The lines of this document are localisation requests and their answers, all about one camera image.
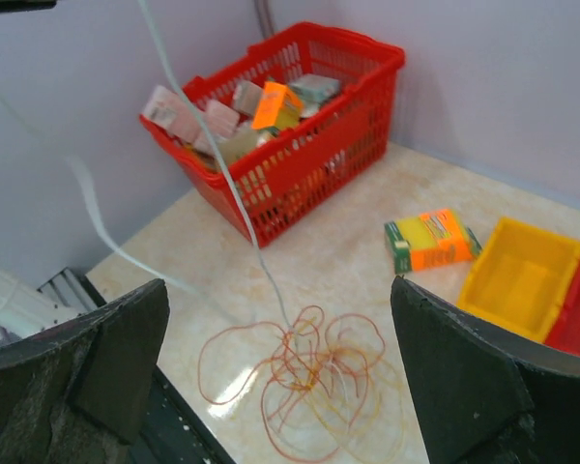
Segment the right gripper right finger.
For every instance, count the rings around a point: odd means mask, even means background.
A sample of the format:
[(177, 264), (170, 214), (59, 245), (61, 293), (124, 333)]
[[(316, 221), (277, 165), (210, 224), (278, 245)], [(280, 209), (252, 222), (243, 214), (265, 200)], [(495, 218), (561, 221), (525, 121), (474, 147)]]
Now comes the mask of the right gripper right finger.
[(580, 357), (398, 276), (391, 314), (432, 463), (580, 463)]

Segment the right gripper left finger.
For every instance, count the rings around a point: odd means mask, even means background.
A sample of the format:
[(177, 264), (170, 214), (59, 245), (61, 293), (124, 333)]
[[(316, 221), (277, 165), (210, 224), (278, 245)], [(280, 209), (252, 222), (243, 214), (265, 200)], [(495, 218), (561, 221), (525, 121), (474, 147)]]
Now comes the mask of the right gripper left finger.
[(169, 312), (154, 279), (0, 348), (0, 463), (125, 462)]

